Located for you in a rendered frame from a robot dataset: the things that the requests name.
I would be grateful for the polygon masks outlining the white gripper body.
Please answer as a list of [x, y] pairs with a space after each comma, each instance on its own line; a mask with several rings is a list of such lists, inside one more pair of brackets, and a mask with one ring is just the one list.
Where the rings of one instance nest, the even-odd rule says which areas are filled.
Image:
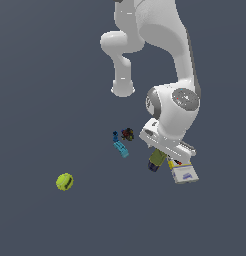
[[158, 132], [159, 121], [151, 118], [142, 128], [139, 137], [148, 145], [169, 155], [171, 158], [187, 163], [192, 156], [196, 155], [196, 150], [191, 149], [186, 144], [177, 139], [175, 142], [169, 140]]

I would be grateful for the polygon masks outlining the olive green and navy object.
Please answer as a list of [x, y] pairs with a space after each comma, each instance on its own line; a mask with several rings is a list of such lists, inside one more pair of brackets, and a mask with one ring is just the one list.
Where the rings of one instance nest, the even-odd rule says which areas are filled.
[[159, 167], [163, 164], [166, 158], [167, 155], [164, 152], [160, 151], [159, 149], [155, 149], [149, 158], [148, 168], [152, 172], [156, 172], [159, 169]]

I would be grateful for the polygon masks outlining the white box with yellow edge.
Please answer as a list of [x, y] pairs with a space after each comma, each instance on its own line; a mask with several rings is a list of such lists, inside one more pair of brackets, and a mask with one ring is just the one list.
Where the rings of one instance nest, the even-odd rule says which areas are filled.
[[173, 158], [167, 158], [167, 161], [176, 184], [197, 182], [199, 180], [191, 162], [182, 164]]

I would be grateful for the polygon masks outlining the dark multicoloured small toy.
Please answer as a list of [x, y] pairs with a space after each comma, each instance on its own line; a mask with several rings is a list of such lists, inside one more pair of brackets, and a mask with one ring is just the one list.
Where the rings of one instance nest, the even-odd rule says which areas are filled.
[[134, 139], [133, 130], [131, 128], [122, 129], [121, 133], [121, 137], [123, 140], [132, 141]]

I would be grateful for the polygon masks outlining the light blue toy block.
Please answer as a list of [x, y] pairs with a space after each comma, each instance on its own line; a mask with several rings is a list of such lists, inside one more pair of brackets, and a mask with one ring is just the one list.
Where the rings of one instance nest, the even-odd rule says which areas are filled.
[[119, 151], [123, 158], [126, 158], [129, 155], [128, 150], [120, 141], [115, 142], [113, 146]]

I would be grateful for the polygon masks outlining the yellow-green tennis ball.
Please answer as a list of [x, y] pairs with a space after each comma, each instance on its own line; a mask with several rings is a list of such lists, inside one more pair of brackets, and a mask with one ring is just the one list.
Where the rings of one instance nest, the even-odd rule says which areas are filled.
[[56, 186], [59, 190], [67, 191], [73, 185], [73, 176], [69, 173], [61, 174], [56, 180]]

